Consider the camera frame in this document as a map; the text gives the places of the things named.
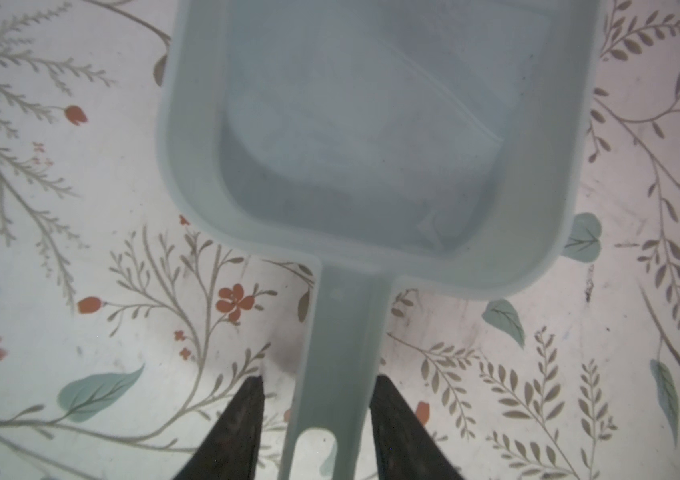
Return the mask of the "pale blue plastic dustpan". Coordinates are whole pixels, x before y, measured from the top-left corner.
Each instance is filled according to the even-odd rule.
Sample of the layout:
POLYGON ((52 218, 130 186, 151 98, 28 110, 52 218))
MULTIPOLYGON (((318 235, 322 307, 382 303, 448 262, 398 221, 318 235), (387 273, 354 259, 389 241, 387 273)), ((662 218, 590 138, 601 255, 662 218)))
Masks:
POLYGON ((183 1, 157 156, 195 223, 316 263, 279 475, 354 476, 393 293, 498 300, 569 237, 599 1, 183 1))

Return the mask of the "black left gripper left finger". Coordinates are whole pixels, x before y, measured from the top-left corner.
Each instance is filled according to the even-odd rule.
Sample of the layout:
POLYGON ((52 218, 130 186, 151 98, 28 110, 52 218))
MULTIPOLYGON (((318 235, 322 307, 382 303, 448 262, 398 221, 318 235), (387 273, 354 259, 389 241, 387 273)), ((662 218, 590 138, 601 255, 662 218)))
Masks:
POLYGON ((254 479, 265 393, 261 376, 247 378, 176 480, 254 479))

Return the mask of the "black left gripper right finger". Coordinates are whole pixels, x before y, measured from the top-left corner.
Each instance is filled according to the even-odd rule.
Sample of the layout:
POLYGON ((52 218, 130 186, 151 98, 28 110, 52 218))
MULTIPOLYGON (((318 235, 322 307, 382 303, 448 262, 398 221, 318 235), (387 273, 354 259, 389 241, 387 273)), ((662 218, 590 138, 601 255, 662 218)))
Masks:
POLYGON ((377 377, 370 411, 380 479, 463 480, 388 376, 377 377))

